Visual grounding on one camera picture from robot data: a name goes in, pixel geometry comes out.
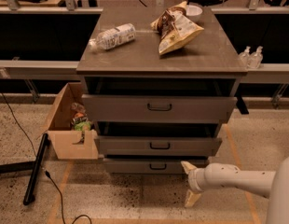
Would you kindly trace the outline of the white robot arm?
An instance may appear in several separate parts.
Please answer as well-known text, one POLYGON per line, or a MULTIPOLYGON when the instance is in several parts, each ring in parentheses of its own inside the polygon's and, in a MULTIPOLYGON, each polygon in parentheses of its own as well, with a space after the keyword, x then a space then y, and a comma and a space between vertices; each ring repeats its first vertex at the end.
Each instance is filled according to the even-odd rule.
POLYGON ((266 224, 289 224, 289 157, 277 171, 243 171, 223 163, 211 163, 205 168, 188 161, 181 165, 189 186, 185 207, 193 206, 204 191, 235 188, 268 198, 266 224))

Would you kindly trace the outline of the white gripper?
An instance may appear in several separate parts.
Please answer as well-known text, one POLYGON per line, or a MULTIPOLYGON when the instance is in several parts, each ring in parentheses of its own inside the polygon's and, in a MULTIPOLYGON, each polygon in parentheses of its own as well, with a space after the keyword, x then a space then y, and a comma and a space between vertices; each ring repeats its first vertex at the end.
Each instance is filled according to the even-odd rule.
POLYGON ((181 161, 185 173, 188 175, 190 189, 186 192, 185 207, 192 207, 200 198, 201 193, 209 188, 206 177, 206 168, 196 168, 188 161, 181 161))

